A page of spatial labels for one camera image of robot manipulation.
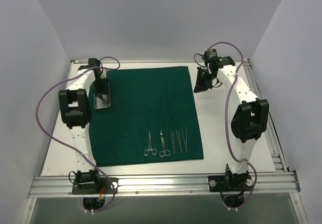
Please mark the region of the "metal instrument tray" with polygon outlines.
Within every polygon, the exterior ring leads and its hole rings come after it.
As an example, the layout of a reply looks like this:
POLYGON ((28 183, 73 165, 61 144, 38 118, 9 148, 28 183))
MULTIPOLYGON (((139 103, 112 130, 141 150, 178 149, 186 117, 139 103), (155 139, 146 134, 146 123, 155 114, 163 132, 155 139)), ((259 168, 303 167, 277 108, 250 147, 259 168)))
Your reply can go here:
POLYGON ((96 110, 109 108, 111 106, 111 92, 108 78, 102 78, 93 84, 94 108, 96 110))

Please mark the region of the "green surgical cloth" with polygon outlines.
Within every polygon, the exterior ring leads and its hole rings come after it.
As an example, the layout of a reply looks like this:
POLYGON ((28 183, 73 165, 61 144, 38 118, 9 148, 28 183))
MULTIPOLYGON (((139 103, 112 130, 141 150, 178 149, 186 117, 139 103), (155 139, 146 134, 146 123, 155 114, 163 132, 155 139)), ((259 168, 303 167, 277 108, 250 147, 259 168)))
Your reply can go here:
POLYGON ((98 167, 201 160, 204 158, 191 76, 186 66, 123 69, 108 72, 111 106, 92 110, 89 126, 92 153, 98 167), (187 128, 187 148, 184 145, 187 128), (180 131, 182 151, 176 130, 180 131), (162 131, 166 149, 161 158, 162 131), (171 131, 175 133, 173 153, 171 131), (148 134, 153 156, 144 156, 148 134))

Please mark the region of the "silver tweezers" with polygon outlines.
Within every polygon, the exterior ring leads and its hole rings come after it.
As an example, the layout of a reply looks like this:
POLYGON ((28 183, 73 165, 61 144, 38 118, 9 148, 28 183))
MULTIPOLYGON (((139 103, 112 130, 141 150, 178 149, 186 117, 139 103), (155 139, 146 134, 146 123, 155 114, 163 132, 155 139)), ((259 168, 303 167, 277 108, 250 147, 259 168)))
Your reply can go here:
POLYGON ((172 139, 173 153, 176 154, 175 133, 174 133, 174 131, 171 131, 171 139, 172 139))
POLYGON ((179 130, 176 130, 176 135, 177 135, 177 138, 178 138, 178 144, 179 144, 179 147, 180 147, 180 152, 183 153, 183 151, 182 151, 182 143, 181 143, 181 135, 180 135, 179 130))

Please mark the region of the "silver forceps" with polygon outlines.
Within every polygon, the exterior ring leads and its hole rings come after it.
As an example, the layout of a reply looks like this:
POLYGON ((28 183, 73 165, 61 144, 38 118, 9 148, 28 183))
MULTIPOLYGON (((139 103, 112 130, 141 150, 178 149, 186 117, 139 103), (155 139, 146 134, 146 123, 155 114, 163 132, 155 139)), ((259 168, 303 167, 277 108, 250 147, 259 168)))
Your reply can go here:
POLYGON ((182 129, 182 134, 184 135, 184 145, 185 145, 185 150, 186 150, 186 153, 188 153, 188 148, 187 148, 187 128, 185 128, 185 132, 183 133, 183 129, 182 129))

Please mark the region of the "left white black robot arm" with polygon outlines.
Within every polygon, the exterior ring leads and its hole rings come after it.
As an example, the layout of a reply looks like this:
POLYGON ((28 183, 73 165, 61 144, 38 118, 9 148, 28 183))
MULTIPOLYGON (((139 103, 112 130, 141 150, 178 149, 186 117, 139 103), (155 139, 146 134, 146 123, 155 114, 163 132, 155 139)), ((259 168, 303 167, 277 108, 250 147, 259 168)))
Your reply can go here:
POLYGON ((89 125, 92 120, 90 97, 94 109, 110 107, 110 84, 101 62, 90 58, 87 65, 80 66, 78 78, 66 90, 58 93, 61 119, 66 124, 76 148, 77 168, 74 184, 84 187, 89 193, 97 193, 102 186, 99 171, 91 149, 89 125))

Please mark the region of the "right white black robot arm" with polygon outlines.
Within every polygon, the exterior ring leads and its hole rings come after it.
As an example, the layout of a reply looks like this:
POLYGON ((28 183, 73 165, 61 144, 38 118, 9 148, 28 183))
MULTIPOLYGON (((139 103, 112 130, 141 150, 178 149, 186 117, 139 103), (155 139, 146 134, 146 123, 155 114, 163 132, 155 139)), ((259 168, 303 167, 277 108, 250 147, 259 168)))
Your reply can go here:
POLYGON ((224 186, 235 190, 242 183, 240 175, 249 170, 249 161, 255 143, 266 131, 269 103, 251 91, 239 76, 239 66, 230 56, 218 56, 215 49, 208 49, 201 57, 205 65, 197 69, 195 93, 213 89, 213 81, 227 90, 225 101, 225 133, 231 160, 223 178, 224 186))

